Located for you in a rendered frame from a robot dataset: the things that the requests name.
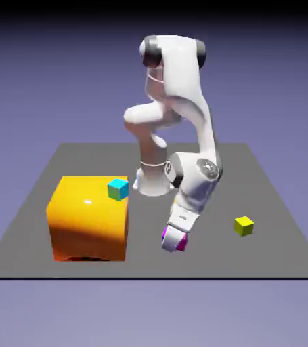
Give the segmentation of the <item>small yellow cube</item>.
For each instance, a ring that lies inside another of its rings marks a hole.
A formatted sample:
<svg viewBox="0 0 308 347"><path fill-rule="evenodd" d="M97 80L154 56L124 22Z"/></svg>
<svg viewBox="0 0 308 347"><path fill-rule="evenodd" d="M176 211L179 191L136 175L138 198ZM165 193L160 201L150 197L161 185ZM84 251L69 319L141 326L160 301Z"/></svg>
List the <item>small yellow cube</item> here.
<svg viewBox="0 0 308 347"><path fill-rule="evenodd" d="M242 216L234 221L234 230L241 237L252 234L255 223L248 217Z"/></svg>

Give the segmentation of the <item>small cyan cube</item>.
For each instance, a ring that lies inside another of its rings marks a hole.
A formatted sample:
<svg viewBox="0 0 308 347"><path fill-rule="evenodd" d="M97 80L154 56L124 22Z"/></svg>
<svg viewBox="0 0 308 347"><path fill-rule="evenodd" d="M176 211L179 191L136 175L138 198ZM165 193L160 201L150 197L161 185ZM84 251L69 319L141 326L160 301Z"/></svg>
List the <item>small cyan cube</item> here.
<svg viewBox="0 0 308 347"><path fill-rule="evenodd" d="M115 178L107 184L108 196L116 201L121 201L129 196L129 182Z"/></svg>

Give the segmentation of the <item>large orange box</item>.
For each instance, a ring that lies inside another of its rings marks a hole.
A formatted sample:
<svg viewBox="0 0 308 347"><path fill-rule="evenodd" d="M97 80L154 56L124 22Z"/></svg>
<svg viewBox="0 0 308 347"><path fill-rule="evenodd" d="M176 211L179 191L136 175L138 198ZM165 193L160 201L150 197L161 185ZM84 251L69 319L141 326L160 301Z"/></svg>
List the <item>large orange box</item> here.
<svg viewBox="0 0 308 347"><path fill-rule="evenodd" d="M54 260L125 260L129 196L116 201L107 184L126 176L63 176L46 208Z"/></svg>

